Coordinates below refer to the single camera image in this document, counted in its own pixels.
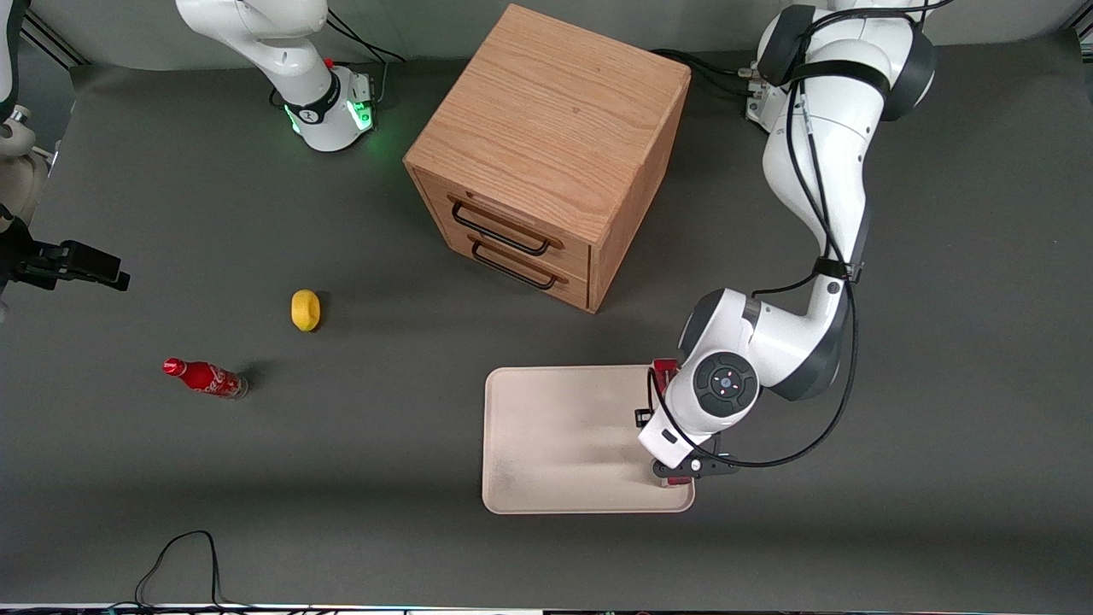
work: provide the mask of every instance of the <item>wooden box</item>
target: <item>wooden box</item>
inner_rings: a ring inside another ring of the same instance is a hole
[[[595,314],[665,176],[690,81],[510,4],[403,163],[454,250]]]

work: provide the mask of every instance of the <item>yellow lemon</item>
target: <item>yellow lemon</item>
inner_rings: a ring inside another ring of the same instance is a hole
[[[292,324],[299,331],[312,331],[319,326],[319,297],[304,288],[292,295]]]

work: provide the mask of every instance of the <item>coca-cola bottle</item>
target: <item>coca-cola bottle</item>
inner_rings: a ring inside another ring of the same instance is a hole
[[[238,400],[247,394],[247,379],[204,362],[186,363],[172,357],[163,363],[163,372],[199,393],[225,400]]]

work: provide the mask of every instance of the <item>black metal handle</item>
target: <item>black metal handle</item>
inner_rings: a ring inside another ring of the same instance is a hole
[[[451,216],[456,218],[456,222],[459,222],[460,224],[467,226],[468,228],[473,228],[492,239],[500,240],[501,243],[507,245],[508,247],[512,247],[513,249],[518,249],[529,256],[542,256],[543,252],[546,251],[546,248],[550,247],[550,239],[543,239],[543,244],[540,245],[539,247],[531,247],[528,245],[524,245],[518,240],[510,239],[505,235],[491,230],[490,228],[486,228],[481,224],[471,222],[470,220],[459,215],[459,210],[463,208],[462,201],[458,199],[453,199],[453,202],[455,204],[451,205]]]
[[[497,262],[495,260],[490,260],[485,256],[482,256],[481,253],[478,252],[478,248],[480,247],[482,247],[482,241],[474,241],[474,245],[471,246],[471,256],[473,256],[475,260],[485,264],[486,267],[496,269],[502,273],[505,273],[506,275],[514,276],[530,286],[538,287],[539,289],[550,289],[554,287],[554,282],[557,281],[557,275],[551,275],[550,280],[545,282],[537,282],[536,280],[532,280],[531,277],[522,273],[517,273],[516,271],[509,269],[508,267],[505,267],[501,262]]]

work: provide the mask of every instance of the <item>tray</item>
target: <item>tray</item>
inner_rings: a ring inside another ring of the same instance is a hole
[[[485,382],[482,502],[497,515],[682,512],[637,441],[648,366],[501,368]]]

